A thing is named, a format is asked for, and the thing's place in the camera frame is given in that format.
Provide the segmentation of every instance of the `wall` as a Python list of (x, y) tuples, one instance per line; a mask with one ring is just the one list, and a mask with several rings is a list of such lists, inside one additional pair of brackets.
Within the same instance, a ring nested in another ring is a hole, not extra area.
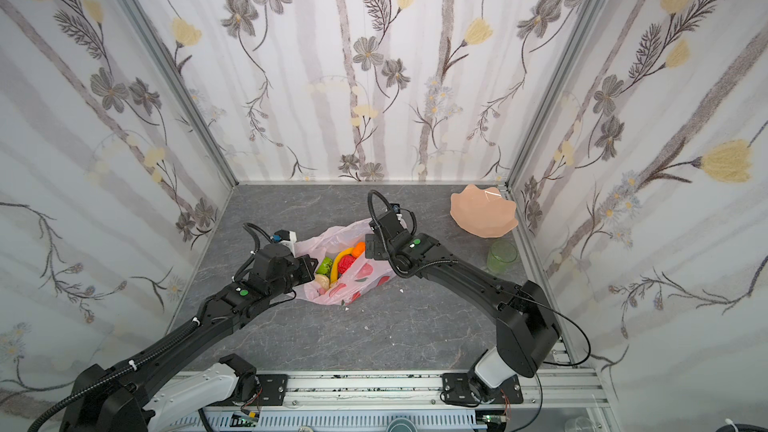
[(164, 334), (228, 188), (115, 0), (0, 9), (0, 428), (20, 430)]
[(240, 180), (351, 182), (503, 180), (583, 0), (139, 1)]
[(768, 423), (766, 46), (765, 0), (608, 0), (514, 185), (627, 432)]

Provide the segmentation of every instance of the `gray countertop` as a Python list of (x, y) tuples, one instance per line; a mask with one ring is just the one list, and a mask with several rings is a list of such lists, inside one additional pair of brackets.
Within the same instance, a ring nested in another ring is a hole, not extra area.
[[(470, 235), (450, 216), (451, 194), (464, 186), (376, 186), (390, 202), (413, 210), (418, 230), (485, 268), (493, 239)], [(181, 304), (178, 319), (220, 290), (247, 258), (253, 241), (240, 226), (296, 231), (299, 240), (368, 217), (366, 185), (238, 186)], [(526, 280), (518, 260), (504, 277)], [(260, 370), (412, 370), (469, 368), (494, 346), (494, 323), (443, 286), (395, 278), (349, 306), (295, 300), (258, 316), (187, 366), (203, 370), (237, 353)]]

